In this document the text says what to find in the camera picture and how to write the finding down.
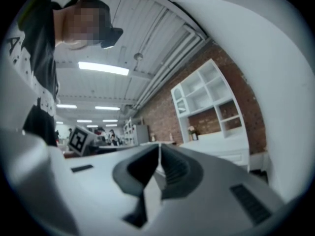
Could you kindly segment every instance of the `shelf compartment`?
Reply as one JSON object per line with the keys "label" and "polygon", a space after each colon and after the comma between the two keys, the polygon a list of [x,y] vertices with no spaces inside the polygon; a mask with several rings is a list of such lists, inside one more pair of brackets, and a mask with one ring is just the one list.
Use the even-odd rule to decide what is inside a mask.
{"label": "shelf compartment", "polygon": [[174,98],[175,98],[176,101],[181,99],[181,98],[183,98],[182,92],[181,92],[181,90],[179,88],[176,88],[174,90]]}
{"label": "shelf compartment", "polygon": [[224,103],[218,107],[221,115],[220,120],[230,119],[233,117],[239,116],[239,113],[237,111],[237,108],[235,106],[234,101],[229,101],[227,103]]}
{"label": "shelf compartment", "polygon": [[179,102],[179,101],[181,101],[181,100],[183,100],[183,98],[180,98],[180,99],[176,100],[176,103]]}
{"label": "shelf compartment", "polygon": [[230,102],[230,101],[233,101],[233,98],[231,95],[215,101],[214,105],[222,105],[222,104],[225,104],[225,103]]}
{"label": "shelf compartment", "polygon": [[212,102],[205,88],[196,91],[191,97],[188,97],[187,104],[190,113],[197,113],[212,106]]}
{"label": "shelf compartment", "polygon": [[222,121],[222,124],[224,125],[226,131],[242,127],[241,119],[239,116],[226,119],[224,122]]}
{"label": "shelf compartment", "polygon": [[176,105],[177,105],[178,113],[180,115],[187,112],[187,107],[184,100],[180,100],[179,102],[176,103]]}
{"label": "shelf compartment", "polygon": [[216,77],[220,77],[219,72],[212,62],[207,62],[198,70],[198,73],[201,75],[204,83],[212,81]]}
{"label": "shelf compartment", "polygon": [[222,80],[222,78],[220,76],[217,76],[214,79],[212,79],[211,81],[207,82],[206,85],[211,85],[212,83],[215,83],[218,80]]}
{"label": "shelf compartment", "polygon": [[192,73],[189,75],[183,82],[181,82],[181,86],[184,92],[184,96],[196,91],[203,87],[203,82],[199,78],[197,73]]}
{"label": "shelf compartment", "polygon": [[213,101],[220,100],[230,95],[229,89],[222,79],[215,80],[207,85]]}
{"label": "shelf compartment", "polygon": [[193,97],[194,95],[198,94],[201,90],[205,90],[205,88],[203,86],[197,88],[195,91],[187,94],[186,98]]}

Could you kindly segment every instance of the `white cabinet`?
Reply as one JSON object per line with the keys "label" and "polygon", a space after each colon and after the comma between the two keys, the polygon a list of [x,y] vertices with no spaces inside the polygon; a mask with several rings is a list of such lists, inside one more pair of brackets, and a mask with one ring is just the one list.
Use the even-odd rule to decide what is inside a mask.
{"label": "white cabinet", "polygon": [[[182,147],[230,160],[248,167],[249,143],[245,123],[236,98],[221,71],[211,59],[190,74],[171,90],[184,144]],[[223,118],[220,106],[233,101],[237,114]],[[214,108],[220,132],[199,136],[199,141],[190,141],[188,117]],[[239,120],[240,127],[228,129],[227,123]]]}
{"label": "white cabinet", "polygon": [[126,145],[138,146],[141,143],[149,141],[149,131],[147,125],[137,125],[134,123],[141,122],[137,119],[129,119],[124,125],[124,135]]}

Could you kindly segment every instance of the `white shelf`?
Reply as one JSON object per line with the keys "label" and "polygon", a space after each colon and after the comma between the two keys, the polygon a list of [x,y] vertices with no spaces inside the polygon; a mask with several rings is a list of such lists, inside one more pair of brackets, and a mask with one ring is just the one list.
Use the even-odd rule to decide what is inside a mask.
{"label": "white shelf", "polygon": [[189,114],[189,116],[196,115],[196,114],[201,113],[201,112],[203,112],[203,111],[206,111],[206,110],[208,110],[208,109],[210,109],[210,108],[213,108],[213,105],[212,105],[212,104],[210,104],[209,106],[206,106],[206,107],[203,107],[203,108],[200,108],[200,109],[197,109],[197,110],[191,112],[191,113]]}
{"label": "white shelf", "polygon": [[217,80],[221,80],[221,77],[220,77],[220,76],[215,77],[215,78],[212,79],[211,81],[207,82],[206,85],[210,85],[210,84],[214,83],[214,82],[217,81]]}
{"label": "white shelf", "polygon": [[204,83],[201,81],[197,73],[192,73],[186,79],[181,82],[181,86],[184,92],[184,95],[188,95],[200,87],[202,87]]}
{"label": "white shelf", "polygon": [[216,65],[212,62],[204,63],[197,71],[201,75],[204,83],[212,81],[216,77],[220,77]]}
{"label": "white shelf", "polygon": [[215,101],[213,104],[214,105],[222,105],[222,104],[229,102],[229,101],[232,101],[232,100],[233,100],[232,95],[229,95],[229,96],[226,96],[224,98],[221,98],[221,99]]}
{"label": "white shelf", "polygon": [[[241,110],[229,84],[212,59],[176,85],[171,94],[183,136],[182,147],[248,166],[249,143]],[[223,119],[220,106],[231,101],[237,114]],[[188,117],[210,108],[215,109],[220,132],[200,135],[198,141],[189,141]],[[226,123],[235,119],[240,120],[241,127],[228,130]]]}
{"label": "white shelf", "polygon": [[197,93],[198,93],[200,90],[202,90],[202,89],[205,89],[204,86],[200,86],[200,87],[197,88],[195,91],[193,91],[193,92],[187,94],[185,97],[186,97],[186,98],[192,97],[192,96],[194,96],[195,94],[197,94]]}
{"label": "white shelf", "polygon": [[239,115],[232,116],[232,117],[230,117],[230,118],[220,120],[220,122],[227,122],[227,121],[230,121],[230,120],[237,119],[237,118],[239,118],[239,117],[240,117]]}

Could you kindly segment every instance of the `red brick wall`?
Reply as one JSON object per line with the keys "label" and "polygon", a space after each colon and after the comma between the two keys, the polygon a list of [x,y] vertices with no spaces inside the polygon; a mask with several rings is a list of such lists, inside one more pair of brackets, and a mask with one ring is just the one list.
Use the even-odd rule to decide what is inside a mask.
{"label": "red brick wall", "polygon": [[[241,70],[226,52],[213,41],[194,55],[137,113],[137,116],[143,117],[145,124],[149,126],[150,133],[154,133],[157,140],[169,141],[169,134],[172,133],[177,144],[183,143],[170,91],[209,59],[214,60],[234,92],[245,121],[250,153],[264,152],[266,147],[265,126],[254,93],[246,83]],[[225,118],[231,117],[237,112],[234,103],[224,104],[220,109]],[[189,123],[200,134],[220,131],[219,121],[214,109],[190,117]],[[229,121],[226,127],[230,129],[239,125],[239,120],[235,119]]]}

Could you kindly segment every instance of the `white pipe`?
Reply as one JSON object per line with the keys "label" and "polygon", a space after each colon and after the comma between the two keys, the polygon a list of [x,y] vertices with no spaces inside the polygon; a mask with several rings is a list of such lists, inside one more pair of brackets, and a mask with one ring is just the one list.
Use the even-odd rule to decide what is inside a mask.
{"label": "white pipe", "polygon": [[184,48],[184,46],[196,35],[196,32],[192,30],[191,28],[184,25],[184,28],[190,33],[190,35],[179,45],[178,48],[172,53],[172,55],[167,59],[167,61],[164,63],[164,65],[159,69],[157,74],[153,77],[153,79],[148,84],[147,88],[144,90],[144,92],[141,94],[140,98],[138,99],[137,103],[135,104],[135,107],[139,105],[141,100],[144,96],[146,96],[147,92],[151,89],[153,83],[160,77],[161,73],[164,71],[164,69],[168,66],[168,64],[175,58],[175,56]]}
{"label": "white pipe", "polygon": [[178,55],[178,57],[172,62],[172,64],[170,64],[167,69],[164,71],[164,73],[162,74],[162,76],[160,76],[160,80],[157,80],[154,85],[152,86],[152,90],[155,89],[155,87],[158,85],[158,83],[161,82],[162,79],[164,79],[164,77],[174,68],[174,66],[183,58],[184,55],[186,55],[198,42],[200,41],[200,37],[197,36],[196,39],[191,42],[185,50],[183,50],[181,52],[180,55]]}
{"label": "white pipe", "polygon": [[[177,62],[188,52],[190,51],[195,45],[198,44],[198,42],[200,41],[200,37],[198,36],[193,42],[191,42],[187,48],[185,49],[185,51],[183,51],[177,58],[176,60],[172,63],[172,66],[177,64]],[[146,97],[139,103],[140,105],[144,105],[149,98],[152,96],[152,94],[154,94],[157,90],[160,89],[160,87],[163,85],[161,84],[160,87],[156,88],[155,86],[157,86],[158,84],[161,83],[161,81],[163,80],[163,78],[165,78],[165,76],[171,71],[170,68],[168,68],[167,70],[165,70],[165,72],[162,74],[162,76],[160,76],[160,79],[158,81],[156,81],[156,83],[154,84],[154,86],[152,87],[153,89],[146,95]]]}

